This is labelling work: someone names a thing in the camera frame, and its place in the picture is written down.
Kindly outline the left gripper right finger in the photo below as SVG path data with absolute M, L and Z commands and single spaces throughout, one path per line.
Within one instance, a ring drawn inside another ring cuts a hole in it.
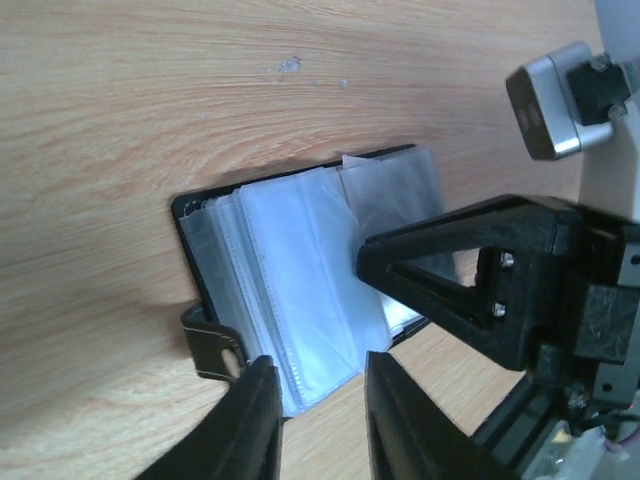
M 516 479 L 444 414 L 389 353 L 370 351 L 365 375 L 374 479 Z

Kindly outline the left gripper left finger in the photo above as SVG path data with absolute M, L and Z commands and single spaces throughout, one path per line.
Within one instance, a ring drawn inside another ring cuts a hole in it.
M 258 357 L 140 479 L 278 479 L 283 414 L 276 367 Z

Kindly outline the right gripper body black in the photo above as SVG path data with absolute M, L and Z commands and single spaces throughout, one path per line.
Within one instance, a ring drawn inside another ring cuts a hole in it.
M 602 433 L 610 445 L 639 429 L 639 227 L 581 212 L 577 251 L 540 285 L 545 321 L 530 332 L 519 381 L 474 434 L 489 450 L 537 450 L 559 420 L 571 435 Z

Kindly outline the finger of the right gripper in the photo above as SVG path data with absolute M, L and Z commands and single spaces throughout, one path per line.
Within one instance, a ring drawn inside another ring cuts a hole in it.
M 369 237 L 360 280 L 508 370 L 551 323 L 583 216 L 566 200 L 501 195 Z

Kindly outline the black leather card holder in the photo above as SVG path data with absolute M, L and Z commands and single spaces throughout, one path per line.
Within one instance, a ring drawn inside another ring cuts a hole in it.
M 182 318 L 197 373 L 227 380 L 224 351 L 279 374 L 283 413 L 313 408 L 427 324 L 359 280 L 369 236 L 441 214 L 430 152 L 399 146 L 178 195 L 170 212 L 199 301 Z

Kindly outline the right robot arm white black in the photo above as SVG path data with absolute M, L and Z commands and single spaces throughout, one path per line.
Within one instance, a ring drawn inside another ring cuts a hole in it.
M 503 195 L 369 238 L 358 277 L 511 371 L 574 435 L 630 422 L 639 384 L 639 5 L 595 5 L 506 89 L 530 157 L 582 154 L 579 194 Z

